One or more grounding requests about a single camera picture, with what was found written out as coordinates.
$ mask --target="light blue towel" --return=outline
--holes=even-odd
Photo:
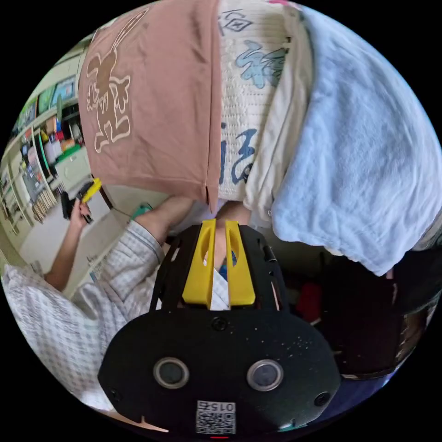
[[[442,207],[441,146],[418,99],[379,52],[317,11],[303,7],[303,15],[315,82],[272,206],[273,229],[284,241],[340,250],[380,276]]]

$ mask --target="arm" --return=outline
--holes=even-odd
[[[78,243],[80,242],[81,232],[87,224],[83,215],[89,214],[90,212],[87,206],[81,204],[80,200],[76,199],[66,236],[55,257],[51,270],[45,275],[45,281],[58,291],[63,291],[68,284]]]

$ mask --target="black bag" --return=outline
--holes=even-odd
[[[377,277],[335,257],[321,276],[317,328],[335,352],[340,373],[370,379],[393,372],[425,331],[442,291],[442,250],[410,251]]]

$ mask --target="red object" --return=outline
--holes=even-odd
[[[287,0],[268,0],[269,3],[280,3],[284,6],[291,6]]]
[[[296,310],[307,322],[315,322],[321,318],[322,290],[317,284],[307,282],[302,286],[301,296]]]

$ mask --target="plaid shirt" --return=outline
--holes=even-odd
[[[2,282],[20,330],[45,367],[84,404],[113,409],[97,374],[115,334],[149,311],[163,258],[158,242],[131,221],[97,283],[79,287],[71,299],[31,267],[5,267]],[[216,271],[211,308],[228,309],[227,282]]]

